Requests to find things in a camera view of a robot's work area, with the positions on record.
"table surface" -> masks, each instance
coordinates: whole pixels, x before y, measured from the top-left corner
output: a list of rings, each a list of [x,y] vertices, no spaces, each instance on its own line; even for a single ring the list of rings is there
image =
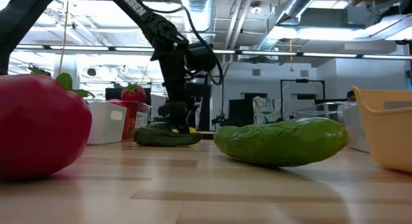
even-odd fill
[[[213,141],[87,146],[49,180],[0,183],[0,223],[412,223],[412,175],[344,149],[304,167],[255,167]]]

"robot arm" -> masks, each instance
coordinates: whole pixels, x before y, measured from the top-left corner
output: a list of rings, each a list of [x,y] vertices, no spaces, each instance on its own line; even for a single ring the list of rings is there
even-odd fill
[[[52,1],[10,0],[0,12],[0,75],[7,74],[10,54]],[[216,56],[204,44],[190,45],[174,24],[154,13],[141,0],[113,1],[139,26],[154,48],[151,61],[159,61],[169,96],[169,103],[159,109],[159,114],[169,117],[172,125],[188,133],[186,119],[192,104],[187,102],[185,76],[188,69],[210,72],[218,63]]]

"yellow plastic bin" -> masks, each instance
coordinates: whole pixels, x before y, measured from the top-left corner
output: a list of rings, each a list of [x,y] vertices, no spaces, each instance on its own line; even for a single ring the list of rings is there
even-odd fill
[[[383,167],[412,173],[412,91],[352,89],[372,157]]]

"wall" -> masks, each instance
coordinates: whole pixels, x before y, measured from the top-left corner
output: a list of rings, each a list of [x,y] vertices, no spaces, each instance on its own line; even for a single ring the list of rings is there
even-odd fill
[[[300,79],[300,70],[309,70],[308,79],[316,79],[316,69],[310,64],[294,64],[295,71],[290,71],[290,64],[282,66],[278,64],[256,64],[235,62],[231,65],[225,77],[225,100],[223,112],[229,114],[229,100],[242,99],[242,93],[267,93],[269,98],[280,98],[281,79]],[[252,69],[260,69],[261,76],[252,76]],[[319,88],[312,83],[296,84],[289,83],[283,92],[285,99],[294,93],[320,94]],[[221,110],[221,86],[212,87],[211,118],[220,115]]]
[[[393,55],[403,55],[403,46]],[[326,81],[326,98],[345,98],[352,86],[363,89],[407,89],[408,62],[333,59],[318,67],[317,78]]]

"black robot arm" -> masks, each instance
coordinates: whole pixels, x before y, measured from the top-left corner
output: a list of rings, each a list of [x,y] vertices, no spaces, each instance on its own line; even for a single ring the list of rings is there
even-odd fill
[[[7,74],[10,54],[53,0],[10,0],[0,12],[0,74]],[[169,103],[159,109],[181,132],[189,132],[188,111],[192,104],[186,91],[186,76],[210,72],[217,63],[211,48],[189,44],[174,24],[154,13],[141,0],[113,0],[141,29],[154,48],[151,61],[159,61]]]

